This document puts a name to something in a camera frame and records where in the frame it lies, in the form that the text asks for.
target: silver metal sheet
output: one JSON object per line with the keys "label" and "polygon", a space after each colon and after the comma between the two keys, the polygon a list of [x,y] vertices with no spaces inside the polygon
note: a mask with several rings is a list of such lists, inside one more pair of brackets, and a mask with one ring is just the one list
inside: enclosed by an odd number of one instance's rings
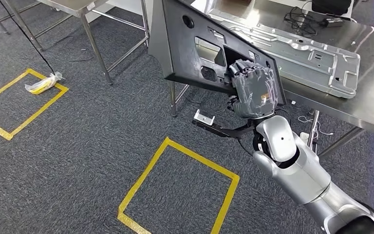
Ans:
{"label": "silver metal sheet", "polygon": [[358,54],[261,24],[249,27],[229,20],[227,13],[210,16],[273,56],[281,76],[336,97],[356,95]]}

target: plastic bag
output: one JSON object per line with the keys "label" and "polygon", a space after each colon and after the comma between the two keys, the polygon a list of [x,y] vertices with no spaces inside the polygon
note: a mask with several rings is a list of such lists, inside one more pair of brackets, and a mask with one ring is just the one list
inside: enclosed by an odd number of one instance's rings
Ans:
{"label": "plastic bag", "polygon": [[61,72],[55,72],[54,74],[50,74],[49,77],[41,80],[40,82],[37,82],[33,85],[27,85],[25,84],[25,89],[28,90],[31,94],[40,94],[44,92],[45,90],[51,88],[55,85],[55,83],[58,80],[65,79],[62,77]]}

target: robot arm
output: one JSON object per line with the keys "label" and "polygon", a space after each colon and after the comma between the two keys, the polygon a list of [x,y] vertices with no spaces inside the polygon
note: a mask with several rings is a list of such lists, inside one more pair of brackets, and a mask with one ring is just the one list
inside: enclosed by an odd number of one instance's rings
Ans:
{"label": "robot arm", "polygon": [[[264,122],[271,122],[274,116]],[[262,127],[256,127],[261,133]],[[287,135],[287,130],[278,135]],[[277,165],[262,151],[255,151],[253,158],[263,172],[272,177],[286,193],[309,211],[314,220],[329,234],[374,234],[374,212],[352,199],[332,181],[319,164],[319,157],[293,133],[297,153],[287,162]]]}
{"label": "robot arm", "polygon": [[274,115],[276,87],[270,69],[238,60],[229,67],[237,97],[231,109],[248,123],[236,130],[214,124],[200,110],[193,123],[222,137],[253,130],[253,159],[286,193],[309,211],[328,234],[374,234],[374,211],[344,193],[319,164],[319,157],[292,132],[287,120]]}

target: yellow tape square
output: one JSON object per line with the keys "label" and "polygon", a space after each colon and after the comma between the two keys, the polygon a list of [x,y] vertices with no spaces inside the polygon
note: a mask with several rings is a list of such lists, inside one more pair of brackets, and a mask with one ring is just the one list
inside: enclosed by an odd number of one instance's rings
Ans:
{"label": "yellow tape square", "polygon": [[152,168],[154,167],[157,160],[160,158],[161,154],[164,152],[167,146],[171,146],[174,149],[181,151],[182,153],[192,157],[193,159],[203,163],[204,165],[220,172],[221,174],[229,177],[231,179],[230,186],[227,190],[226,197],[224,198],[224,202],[222,204],[222,207],[220,208],[220,211],[217,215],[216,221],[214,222],[213,228],[211,229],[211,234],[217,234],[220,231],[220,228],[222,227],[222,223],[224,221],[224,217],[227,214],[228,207],[230,206],[230,202],[233,199],[234,192],[236,191],[237,184],[239,183],[240,177],[229,171],[228,169],[221,167],[217,165],[216,163],[208,160],[207,158],[198,155],[197,153],[187,149],[186,147],[170,140],[168,137],[163,141],[163,143],[160,145],[158,150],[155,152],[154,156],[152,157],[150,163],[144,170],[144,172],[140,175],[140,177],[137,179],[135,184],[131,187],[131,189],[128,191],[127,195],[124,197],[121,204],[118,206],[118,216],[117,219],[123,222],[125,225],[127,225],[129,228],[131,228],[133,231],[135,231],[138,234],[151,234],[149,231],[141,227],[137,222],[132,220],[130,217],[124,214],[124,210],[127,208],[129,202],[134,197],[137,190],[141,187],[141,184],[146,179],[147,175],[151,172]]}
{"label": "yellow tape square", "polygon": [[[13,79],[11,82],[9,82],[8,84],[6,84],[5,86],[3,86],[2,88],[0,88],[0,93],[2,93],[3,91],[5,91],[6,89],[8,89],[9,87],[11,87],[12,85],[14,85],[16,82],[18,82],[19,80],[21,80],[23,77],[25,77],[27,74],[31,74],[39,79],[45,79],[46,76],[28,68],[24,73],[22,73],[20,76],[18,76],[17,78]],[[33,115],[31,115],[28,119],[26,119],[19,127],[17,127],[15,130],[13,130],[12,132],[7,132],[5,130],[3,130],[1,127],[0,127],[0,136],[2,136],[3,138],[7,139],[7,140],[11,140],[15,134],[17,134],[20,130],[22,130],[26,125],[28,125],[30,122],[32,122],[32,120],[34,120],[36,117],[38,117],[43,111],[45,111],[50,105],[52,105],[52,103],[54,103],[56,100],[58,100],[58,98],[60,98],[62,95],[64,95],[64,93],[66,93],[68,91],[68,88],[61,85],[61,84],[58,84],[56,83],[55,84],[55,87],[58,88],[60,90],[60,92],[55,95],[55,97],[53,97],[51,100],[49,100],[45,105],[43,105],[37,112],[35,112]]]}

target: black plastic panel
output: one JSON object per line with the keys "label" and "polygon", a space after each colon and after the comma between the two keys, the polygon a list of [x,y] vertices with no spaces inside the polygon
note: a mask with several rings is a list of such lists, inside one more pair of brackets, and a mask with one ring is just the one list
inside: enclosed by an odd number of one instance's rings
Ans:
{"label": "black plastic panel", "polygon": [[[213,62],[198,55],[196,37],[221,48]],[[233,95],[236,90],[230,84],[231,76],[227,73],[230,64],[238,59],[269,64],[276,74],[277,87],[281,89],[279,104],[285,103],[280,76],[272,57],[178,0],[154,0],[149,54],[160,62],[167,80]]]}

